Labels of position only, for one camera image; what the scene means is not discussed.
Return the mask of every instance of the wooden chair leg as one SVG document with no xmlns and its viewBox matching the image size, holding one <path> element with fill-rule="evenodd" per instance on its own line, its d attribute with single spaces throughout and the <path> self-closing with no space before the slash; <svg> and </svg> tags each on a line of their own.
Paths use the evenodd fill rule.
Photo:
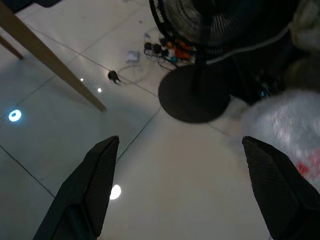
<svg viewBox="0 0 320 240">
<path fill-rule="evenodd" d="M 24 57 L 0 35 L 0 44 L 4 46 L 7 50 L 9 50 L 12 54 L 14 54 L 18 59 L 23 59 Z"/>
<path fill-rule="evenodd" d="M 59 58 L 0 0 L 0 27 L 100 111 L 106 107 Z"/>
</svg>

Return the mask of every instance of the black plug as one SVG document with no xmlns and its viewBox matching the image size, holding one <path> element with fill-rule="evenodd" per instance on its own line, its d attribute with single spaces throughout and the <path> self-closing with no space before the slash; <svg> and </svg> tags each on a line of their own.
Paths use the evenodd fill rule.
<svg viewBox="0 0 320 240">
<path fill-rule="evenodd" d="M 116 73 L 116 71 L 110 71 L 108 73 L 108 78 L 110 81 L 114 82 L 115 84 L 118 84 L 121 82 L 119 77 L 118 77 L 118 74 Z"/>
<path fill-rule="evenodd" d="M 151 42 L 146 42 L 144 44 L 144 50 L 152 50 L 152 43 Z"/>
</svg>

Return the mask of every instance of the floor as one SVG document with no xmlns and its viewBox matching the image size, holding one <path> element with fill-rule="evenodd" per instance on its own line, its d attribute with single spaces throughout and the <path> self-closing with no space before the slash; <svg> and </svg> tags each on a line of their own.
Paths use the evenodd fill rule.
<svg viewBox="0 0 320 240">
<path fill-rule="evenodd" d="M 186 124 L 159 104 L 167 73 L 129 50 L 157 41 L 148 0 L 63 0 L 18 17 L 105 104 L 99 112 L 8 34 L 25 57 L 0 47 L 0 239 L 32 239 L 67 176 L 97 142 L 118 135 L 114 184 L 101 240 L 267 240 L 240 144 L 247 108 L 233 98 L 219 119 Z M 8 114 L 22 112 L 19 121 Z"/>
</svg>

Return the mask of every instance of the black round fan base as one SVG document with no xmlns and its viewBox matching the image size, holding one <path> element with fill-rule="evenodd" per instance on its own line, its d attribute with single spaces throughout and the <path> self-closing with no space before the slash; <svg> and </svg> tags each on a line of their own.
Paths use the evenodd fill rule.
<svg viewBox="0 0 320 240">
<path fill-rule="evenodd" d="M 206 123 L 221 116 L 230 102 L 228 88 L 215 72 L 203 67 L 197 76 L 198 90 L 192 90 L 195 66 L 179 67 L 167 74 L 159 87 L 158 96 L 163 109 L 177 120 Z"/>
</svg>

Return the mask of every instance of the plastic bag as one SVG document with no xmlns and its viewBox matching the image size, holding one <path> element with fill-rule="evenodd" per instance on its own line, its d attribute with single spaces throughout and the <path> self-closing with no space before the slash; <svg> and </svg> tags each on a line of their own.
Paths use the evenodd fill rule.
<svg viewBox="0 0 320 240">
<path fill-rule="evenodd" d="M 320 193 L 320 94 L 291 91 L 261 101 L 241 120 L 243 134 L 286 154 Z"/>
</svg>

